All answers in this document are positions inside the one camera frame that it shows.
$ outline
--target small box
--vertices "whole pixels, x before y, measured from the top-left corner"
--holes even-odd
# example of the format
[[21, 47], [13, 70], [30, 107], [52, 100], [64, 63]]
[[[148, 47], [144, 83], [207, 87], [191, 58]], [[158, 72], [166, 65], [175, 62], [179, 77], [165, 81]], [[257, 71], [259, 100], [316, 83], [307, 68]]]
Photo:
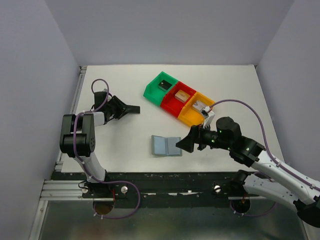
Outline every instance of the small box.
[[181, 122], [187, 124], [190, 127], [192, 125], [202, 124], [205, 120], [204, 116], [197, 110], [194, 110], [194, 108], [192, 107], [193, 104], [198, 100], [204, 103], [206, 106], [211, 106], [215, 103], [210, 98], [207, 98], [206, 96], [202, 95], [200, 92], [196, 92], [191, 97], [191, 99], [185, 103], [184, 107], [182, 108], [178, 116], [178, 119]]
[[178, 99], [180, 102], [185, 103], [190, 95], [182, 91], [181, 89], [174, 95], [175, 99]]
[[[176, 93], [179, 92], [179, 90], [182, 90], [186, 94], [190, 95], [190, 97], [185, 102], [182, 102], [175, 97]], [[171, 90], [169, 90], [164, 96], [160, 107], [177, 118], [181, 112], [181, 109], [195, 93], [196, 90], [178, 81], [176, 85], [174, 85], [174, 87], [172, 87]]]
[[201, 110], [204, 109], [205, 107], [207, 107], [206, 104], [204, 104], [202, 101], [197, 100], [193, 105], [192, 105], [192, 109], [197, 111], [198, 113], [201, 113]]
[[[159, 84], [161, 81], [165, 80], [171, 87], [164, 91], [161, 89]], [[145, 88], [143, 96], [148, 99], [150, 102], [154, 103], [157, 106], [160, 106], [165, 95], [170, 92], [170, 90], [178, 83], [178, 80], [173, 78], [172, 76], [166, 74], [165, 72], [160, 72], [158, 76], [155, 77]]]
[[170, 82], [167, 82], [166, 80], [162, 80], [158, 86], [161, 90], [166, 92], [169, 90], [169, 88], [172, 87], [172, 84]]

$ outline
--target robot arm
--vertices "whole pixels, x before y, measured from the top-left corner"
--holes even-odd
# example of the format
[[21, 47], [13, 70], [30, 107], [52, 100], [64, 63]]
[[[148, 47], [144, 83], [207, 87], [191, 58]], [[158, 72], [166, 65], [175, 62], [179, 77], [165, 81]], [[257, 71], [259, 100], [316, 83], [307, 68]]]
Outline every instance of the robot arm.
[[269, 156], [265, 147], [253, 139], [242, 136], [240, 126], [230, 117], [216, 121], [217, 131], [203, 125], [192, 126], [189, 134], [176, 144], [189, 153], [206, 146], [211, 149], [224, 149], [236, 162], [252, 167], [274, 179], [271, 182], [249, 172], [241, 179], [248, 194], [256, 194], [274, 200], [296, 210], [306, 223], [320, 228], [320, 182], [311, 179], [277, 159]]
[[[107, 97], [106, 91], [94, 93], [94, 108], [97, 109], [102, 105]], [[106, 170], [100, 165], [96, 154], [94, 153], [96, 147], [95, 127], [108, 123], [111, 119], [121, 119], [126, 114], [139, 114], [140, 107], [126, 105], [116, 96], [109, 97], [108, 101], [99, 108], [97, 112], [87, 112], [79, 117], [76, 132], [76, 149], [78, 155], [83, 161], [78, 159], [74, 153], [74, 126], [76, 115], [66, 114], [62, 119], [62, 127], [60, 133], [60, 150], [64, 154], [68, 154], [70, 158], [76, 160], [84, 173], [86, 174], [87, 182], [97, 183], [92, 179], [87, 172], [91, 173], [96, 179], [100, 181], [107, 181]]]

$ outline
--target screw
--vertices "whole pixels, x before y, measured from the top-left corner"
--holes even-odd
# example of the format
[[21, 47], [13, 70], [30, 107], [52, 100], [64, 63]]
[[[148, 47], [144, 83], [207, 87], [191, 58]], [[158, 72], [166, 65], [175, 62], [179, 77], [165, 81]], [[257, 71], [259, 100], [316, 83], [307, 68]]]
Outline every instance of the screw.
[[127, 193], [127, 192], [128, 192], [127, 186], [123, 186], [123, 187], [121, 188], [121, 192], [122, 192], [123, 194]]
[[213, 190], [218, 194], [221, 192], [221, 187], [219, 185], [215, 185]]

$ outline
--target white wall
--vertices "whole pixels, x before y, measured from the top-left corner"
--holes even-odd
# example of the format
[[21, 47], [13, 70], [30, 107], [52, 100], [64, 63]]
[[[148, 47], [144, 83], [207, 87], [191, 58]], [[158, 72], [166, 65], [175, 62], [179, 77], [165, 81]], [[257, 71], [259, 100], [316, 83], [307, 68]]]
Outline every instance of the white wall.
[[[318, 181], [319, 13], [319, 0], [296, 0], [257, 67], [285, 161]], [[320, 229], [307, 230], [320, 239]]]
[[81, 65], [257, 64], [293, 0], [45, 0]]
[[79, 67], [43, 0], [0, 2], [0, 238], [29, 237]]

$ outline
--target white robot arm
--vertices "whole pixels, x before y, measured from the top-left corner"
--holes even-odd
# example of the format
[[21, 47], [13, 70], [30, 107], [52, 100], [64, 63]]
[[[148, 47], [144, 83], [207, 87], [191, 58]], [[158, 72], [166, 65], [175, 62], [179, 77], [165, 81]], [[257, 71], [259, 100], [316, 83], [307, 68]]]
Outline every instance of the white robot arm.
[[239, 180], [248, 194], [266, 197], [297, 211], [297, 215], [306, 223], [320, 228], [320, 182], [303, 175], [277, 159], [263, 145], [253, 139], [242, 136], [240, 126], [230, 117], [216, 121], [217, 131], [210, 126], [192, 126], [189, 134], [176, 144], [189, 153], [206, 146], [211, 149], [224, 149], [236, 162], [252, 167], [274, 181], [262, 179], [249, 172]]

